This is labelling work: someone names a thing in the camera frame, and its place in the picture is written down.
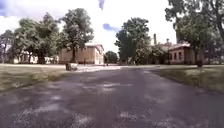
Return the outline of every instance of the tree trunk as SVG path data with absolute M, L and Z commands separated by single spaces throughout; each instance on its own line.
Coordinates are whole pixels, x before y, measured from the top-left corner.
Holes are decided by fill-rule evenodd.
M 31 63 L 30 61 L 31 61 L 31 53 L 29 53 L 29 64 Z
M 7 45 L 8 45 L 8 38 L 6 38 L 6 41 L 5 41 L 5 47 L 4 47 L 4 50 L 3 50 L 3 56 L 2 56 L 2 63 L 3 63 L 3 64 L 5 63 L 5 55 L 6 55 L 6 48 L 7 48 Z
M 45 56 L 43 53 L 40 53 L 37 56 L 38 56 L 38 61 L 37 61 L 38 64 L 46 64 L 45 58 L 44 58 Z
M 198 62 L 198 51 L 195 49 L 194 50 L 194 63 L 197 64 Z
M 217 24 L 217 28 L 219 30 L 220 36 L 222 38 L 222 42 L 224 42 L 224 29 L 222 27 L 222 17 L 220 16 L 218 10 L 215 10 L 215 14 L 216 14 L 216 24 Z
M 211 49 L 208 50 L 208 64 L 211 64 L 211 59 L 212 59 L 212 51 Z
M 75 55 L 76 55 L 76 50 L 75 48 L 72 49 L 72 59 L 71 59 L 71 63 L 76 63 L 76 59 L 75 59 Z

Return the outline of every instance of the cloudy sky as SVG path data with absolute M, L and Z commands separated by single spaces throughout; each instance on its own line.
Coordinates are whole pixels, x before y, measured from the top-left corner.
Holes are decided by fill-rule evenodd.
M 167 0 L 101 0 L 101 3 L 99 0 L 0 0 L 0 33 L 14 30 L 24 17 L 41 20 L 49 12 L 59 18 L 68 9 L 85 8 L 95 32 L 94 42 L 103 44 L 106 51 L 117 52 L 114 46 L 116 31 L 131 17 L 148 19 L 150 36 L 156 33 L 158 42 L 166 42 L 169 38 L 175 43 L 172 23 L 165 20 L 167 5 Z

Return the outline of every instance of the lawn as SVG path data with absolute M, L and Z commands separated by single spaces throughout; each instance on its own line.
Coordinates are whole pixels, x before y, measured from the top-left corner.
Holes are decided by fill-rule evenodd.
M 63 69 L 0 66 L 0 91 L 55 81 L 64 76 Z
M 224 67 L 167 68 L 154 71 L 156 74 L 176 82 L 224 92 Z

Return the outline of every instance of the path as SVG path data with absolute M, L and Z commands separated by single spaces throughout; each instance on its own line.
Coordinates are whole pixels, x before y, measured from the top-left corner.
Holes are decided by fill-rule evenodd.
M 224 95 L 146 68 L 79 73 L 0 94 L 0 128 L 223 128 Z

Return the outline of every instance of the leafy tree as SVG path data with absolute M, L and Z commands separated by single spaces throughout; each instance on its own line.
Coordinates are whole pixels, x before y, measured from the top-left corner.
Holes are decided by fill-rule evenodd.
M 117 63 L 118 57 L 117 54 L 113 51 L 108 51 L 105 53 L 107 57 L 107 63 Z
M 6 52 L 7 52 L 7 48 L 9 45 L 12 44 L 13 39 L 14 39 L 14 34 L 11 30 L 6 30 L 5 33 L 3 33 L 2 35 L 0 35 L 0 45 L 1 45 L 1 60 L 2 63 L 5 62 L 6 60 Z
M 210 37 L 207 43 L 205 44 L 205 56 L 208 58 L 208 63 L 211 63 L 211 60 L 219 60 L 221 64 L 222 58 L 222 43 L 221 37 L 217 31 L 209 31 Z
M 65 25 L 61 34 L 64 39 L 61 46 L 72 51 L 71 62 L 75 62 L 76 51 L 85 48 L 85 43 L 93 39 L 90 17 L 86 10 L 77 8 L 69 10 L 62 21 Z
M 57 21 L 47 13 L 43 20 L 37 24 L 37 37 L 38 41 L 34 53 L 38 56 L 38 63 L 45 63 L 44 57 L 50 57 L 57 54 L 57 43 L 59 43 L 59 28 Z
M 152 64 L 164 64 L 164 60 L 167 59 L 166 52 L 159 46 L 151 46 L 151 52 L 149 53 L 149 58 Z
M 15 43 L 12 45 L 12 56 L 21 54 L 23 51 L 29 53 L 29 63 L 31 55 L 35 54 L 35 49 L 38 49 L 39 35 L 37 33 L 38 22 L 31 19 L 21 19 L 20 27 L 15 30 Z
M 222 47 L 224 45 L 224 0 L 168 0 L 170 7 L 166 8 L 166 19 L 168 21 L 174 21 L 174 27 L 176 29 L 177 23 L 180 18 L 184 15 L 191 15 L 192 13 L 199 13 L 209 21 L 214 27 L 214 31 L 219 31 L 220 38 L 222 39 Z M 180 32 L 177 31 L 177 38 L 181 36 Z
M 119 47 L 121 60 L 139 62 L 139 55 L 143 55 L 145 47 L 149 45 L 148 20 L 141 18 L 131 18 L 125 22 L 122 29 L 117 33 L 116 46 Z
M 57 53 L 59 29 L 57 21 L 50 14 L 46 13 L 40 22 L 26 18 L 19 23 L 20 27 L 15 30 L 15 41 L 10 49 L 12 57 L 28 51 L 29 62 L 31 55 L 37 55 L 38 63 L 44 64 L 45 57 Z
M 179 39 L 190 43 L 195 53 L 195 62 L 198 61 L 198 52 L 204 50 L 212 29 L 210 22 L 201 13 L 186 15 L 177 22 Z

